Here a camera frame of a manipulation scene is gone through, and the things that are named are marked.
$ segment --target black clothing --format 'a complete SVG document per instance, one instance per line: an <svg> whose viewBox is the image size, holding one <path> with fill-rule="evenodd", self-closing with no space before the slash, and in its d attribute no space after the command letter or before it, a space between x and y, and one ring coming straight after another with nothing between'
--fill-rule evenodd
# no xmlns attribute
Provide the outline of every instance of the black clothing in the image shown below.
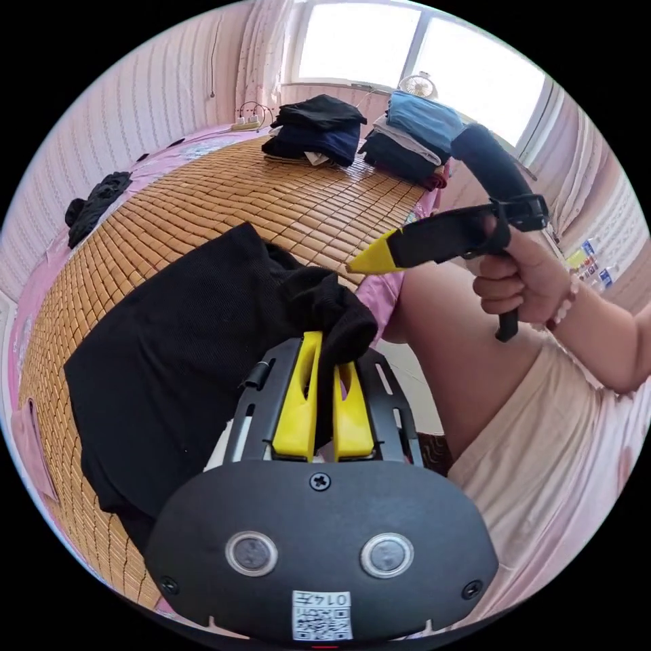
<svg viewBox="0 0 651 651"><path fill-rule="evenodd" d="M111 309L64 365L84 475L142 552L167 499L203 471L239 385L272 347L324 333L318 444L332 430L334 366L375 337L335 273L304 267L250 224L207 242Z"/></svg>
<svg viewBox="0 0 651 651"><path fill-rule="evenodd" d="M66 211L66 225L69 227L68 247L75 248L90 235L106 209L131 184L129 172L113 172L98 183L87 199L73 199Z"/></svg>
<svg viewBox="0 0 651 651"><path fill-rule="evenodd" d="M271 128L285 124L330 131L353 124L366 124L366 118L351 104L330 95L317 95L304 102L281 106Z"/></svg>

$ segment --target hand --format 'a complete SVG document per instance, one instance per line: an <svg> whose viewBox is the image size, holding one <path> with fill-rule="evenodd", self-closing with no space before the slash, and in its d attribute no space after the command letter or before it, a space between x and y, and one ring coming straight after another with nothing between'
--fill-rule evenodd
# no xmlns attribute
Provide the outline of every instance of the hand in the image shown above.
<svg viewBox="0 0 651 651"><path fill-rule="evenodd" d="M495 224L495 218L488 221L489 235ZM509 228L509 257L484 256L473 289L487 314L499 315L517 308L520 321L546 323L570 289L570 274L541 244Z"/></svg>

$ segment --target beaded bracelet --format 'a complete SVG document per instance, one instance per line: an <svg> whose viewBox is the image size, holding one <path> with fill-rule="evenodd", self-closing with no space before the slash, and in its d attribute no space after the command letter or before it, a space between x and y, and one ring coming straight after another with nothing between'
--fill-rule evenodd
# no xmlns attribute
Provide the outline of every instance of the beaded bracelet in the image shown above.
<svg viewBox="0 0 651 651"><path fill-rule="evenodd" d="M574 304L576 300L576 295L578 294L578 289L580 287L580 279L574 273L570 273L570 289L567 293L567 296L563 299L563 302L560 304L556 314L546 322L545 327L552 332L558 324L568 315L568 311Z"/></svg>

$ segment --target blue folded towel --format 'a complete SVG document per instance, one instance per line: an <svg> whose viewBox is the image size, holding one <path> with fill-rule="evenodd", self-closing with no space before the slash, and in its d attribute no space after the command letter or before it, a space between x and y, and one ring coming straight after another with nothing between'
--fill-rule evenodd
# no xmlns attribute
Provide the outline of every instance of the blue folded towel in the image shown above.
<svg viewBox="0 0 651 651"><path fill-rule="evenodd" d="M463 122L454 109L401 90L391 95L387 124L446 158L450 156L450 143L463 131Z"/></svg>

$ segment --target power strip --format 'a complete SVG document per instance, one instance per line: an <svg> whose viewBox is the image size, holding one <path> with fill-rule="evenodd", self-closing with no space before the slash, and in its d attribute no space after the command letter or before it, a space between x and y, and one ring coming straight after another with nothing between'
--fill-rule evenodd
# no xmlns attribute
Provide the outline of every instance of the power strip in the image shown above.
<svg viewBox="0 0 651 651"><path fill-rule="evenodd" d="M254 131L255 129L259 129L261 126L261 123L259 120L255 122L245 122L244 124L231 124L231 131Z"/></svg>

